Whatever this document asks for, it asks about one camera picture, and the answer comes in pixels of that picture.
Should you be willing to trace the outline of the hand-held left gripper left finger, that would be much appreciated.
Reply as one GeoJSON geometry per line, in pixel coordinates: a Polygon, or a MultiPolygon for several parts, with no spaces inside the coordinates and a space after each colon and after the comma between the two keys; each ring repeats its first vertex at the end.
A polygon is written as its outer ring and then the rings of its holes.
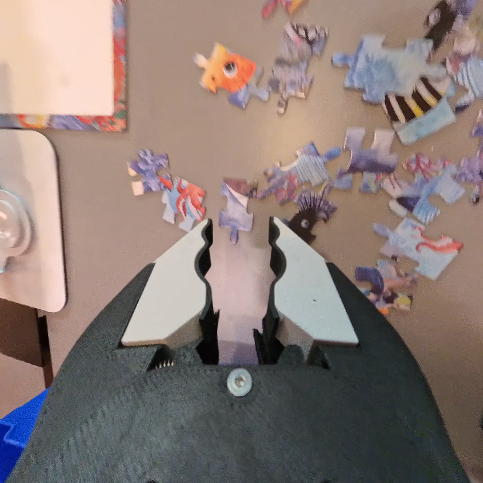
{"type": "Polygon", "coordinates": [[[190,344],[202,362],[218,365],[220,311],[206,275],[211,268],[213,221],[193,228],[153,264],[121,338],[125,347],[190,344]]]}

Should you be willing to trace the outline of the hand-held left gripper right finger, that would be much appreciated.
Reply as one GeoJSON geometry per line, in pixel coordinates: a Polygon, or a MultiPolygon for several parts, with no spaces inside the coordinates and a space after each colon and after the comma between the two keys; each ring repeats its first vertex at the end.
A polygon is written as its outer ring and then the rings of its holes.
{"type": "Polygon", "coordinates": [[[296,346],[305,361],[317,347],[359,347],[326,260],[279,218],[269,219],[270,284],[262,330],[253,330],[257,361],[277,364],[296,346]]]}

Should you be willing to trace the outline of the black sea urchin puzzle piece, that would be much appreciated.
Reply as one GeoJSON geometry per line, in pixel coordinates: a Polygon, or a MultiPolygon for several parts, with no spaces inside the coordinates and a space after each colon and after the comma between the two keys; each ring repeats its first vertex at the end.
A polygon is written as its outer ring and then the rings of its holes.
{"type": "Polygon", "coordinates": [[[298,211],[287,226],[308,245],[316,239],[312,233],[314,226],[320,221],[328,222],[337,210],[337,206],[327,198],[329,191],[327,186],[317,192],[304,189],[294,199],[298,211]]]}

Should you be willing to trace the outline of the red octopus puzzle piece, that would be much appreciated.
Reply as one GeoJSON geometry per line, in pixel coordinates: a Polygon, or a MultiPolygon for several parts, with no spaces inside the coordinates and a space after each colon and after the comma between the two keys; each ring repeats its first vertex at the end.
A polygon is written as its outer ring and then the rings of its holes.
{"type": "Polygon", "coordinates": [[[159,176],[158,179],[165,188],[161,199],[165,204],[162,219],[174,225],[177,215],[180,215],[182,220],[179,228],[190,232],[195,223],[202,221],[205,215],[206,208],[202,203],[206,192],[178,176],[173,179],[159,176]]]}

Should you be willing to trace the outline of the striped fish puzzle piece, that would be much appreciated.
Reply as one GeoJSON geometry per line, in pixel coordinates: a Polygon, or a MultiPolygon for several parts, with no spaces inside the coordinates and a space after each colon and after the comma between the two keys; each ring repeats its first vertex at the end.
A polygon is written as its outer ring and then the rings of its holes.
{"type": "Polygon", "coordinates": [[[450,77],[432,80],[422,76],[410,95],[387,94],[382,107],[401,144],[410,146],[455,123],[448,100],[455,93],[450,77]]]}

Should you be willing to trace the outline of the jigsaw puzzle pieces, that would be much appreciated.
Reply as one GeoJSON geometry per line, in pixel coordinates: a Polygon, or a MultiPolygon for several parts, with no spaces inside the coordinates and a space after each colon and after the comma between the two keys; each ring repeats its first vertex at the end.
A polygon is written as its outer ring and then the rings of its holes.
{"type": "MultiPolygon", "coordinates": [[[[450,77],[455,84],[465,88],[467,95],[455,104],[455,115],[463,112],[479,97],[482,97],[482,58],[473,54],[478,44],[471,30],[469,37],[456,40],[455,50],[441,65],[427,62],[434,53],[430,39],[407,41],[402,49],[386,49],[384,36],[366,35],[355,52],[337,53],[332,63],[349,69],[344,83],[346,88],[364,91],[366,102],[382,105],[387,94],[408,96],[418,80],[425,76],[432,80],[450,77]]],[[[216,44],[209,58],[195,56],[195,63],[203,70],[202,87],[216,93],[218,88],[227,90],[229,101],[246,107],[251,96],[268,100],[270,92],[280,94],[278,109],[284,113],[288,98],[292,95],[304,98],[310,90],[313,76],[308,75],[307,66],[314,55],[319,55],[327,40],[325,29],[288,23],[284,29],[280,53],[272,69],[268,89],[258,89],[260,72],[251,60],[228,51],[216,44]]],[[[289,166],[274,166],[265,171],[268,186],[260,193],[247,181],[225,179],[222,194],[227,198],[227,209],[219,214],[219,226],[230,230],[230,240],[237,243],[240,231],[251,231],[253,216],[246,210],[250,198],[264,199],[275,195],[279,204],[293,201],[304,189],[320,191],[325,186],[350,189],[354,173],[363,174],[361,190],[376,193],[381,185],[393,197],[390,208],[401,217],[411,213],[420,224],[426,226],[439,210],[429,202],[433,195],[441,196],[446,203],[454,203],[463,194],[460,183],[473,183],[471,202],[478,203],[482,193],[482,151],[473,158],[465,158],[458,168],[447,159],[433,162],[426,156],[415,154],[404,164],[411,170],[414,181],[399,183],[394,174],[398,157],[390,152],[395,131],[375,130],[370,149],[363,149],[363,128],[348,128],[344,149],[351,152],[346,170],[339,169],[336,178],[330,178],[326,163],[338,157],[340,148],[321,155],[313,143],[297,152],[297,159],[289,166]]],[[[165,154],[154,155],[152,151],[139,153],[139,158],[128,165],[130,175],[142,179],[132,183],[135,195],[153,191],[164,191],[158,179],[158,171],[168,168],[165,154]]]]}

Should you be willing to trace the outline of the urchin and green puzzle piece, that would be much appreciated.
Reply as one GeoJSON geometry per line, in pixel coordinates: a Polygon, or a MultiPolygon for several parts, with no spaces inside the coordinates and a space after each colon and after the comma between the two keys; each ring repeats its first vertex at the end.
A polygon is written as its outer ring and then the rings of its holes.
{"type": "Polygon", "coordinates": [[[453,32],[462,29],[479,1],[439,1],[425,19],[425,39],[433,42],[437,51],[453,32]]]}

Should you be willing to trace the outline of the blue plastic bin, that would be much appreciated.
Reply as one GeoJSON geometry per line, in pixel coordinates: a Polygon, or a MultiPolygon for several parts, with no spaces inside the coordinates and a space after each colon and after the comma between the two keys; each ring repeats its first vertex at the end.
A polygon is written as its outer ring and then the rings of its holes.
{"type": "Polygon", "coordinates": [[[6,482],[26,448],[48,391],[1,418],[1,482],[6,482]]]}

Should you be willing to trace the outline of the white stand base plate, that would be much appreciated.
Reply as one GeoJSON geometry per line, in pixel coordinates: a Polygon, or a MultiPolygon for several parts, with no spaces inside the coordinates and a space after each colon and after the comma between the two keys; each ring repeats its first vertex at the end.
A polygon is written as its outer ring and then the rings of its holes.
{"type": "Polygon", "coordinates": [[[1,299],[58,312],[67,300],[61,199],[57,154],[44,135],[1,129],[1,186],[29,196],[35,221],[31,256],[1,274],[1,299]]]}

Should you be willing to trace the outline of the puzzle frame board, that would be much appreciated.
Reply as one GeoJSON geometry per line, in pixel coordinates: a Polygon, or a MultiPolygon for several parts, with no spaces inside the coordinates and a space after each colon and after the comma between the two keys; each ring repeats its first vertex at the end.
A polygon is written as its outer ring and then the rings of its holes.
{"type": "Polygon", "coordinates": [[[1,1],[1,128],[128,128],[126,1],[1,1]]]}

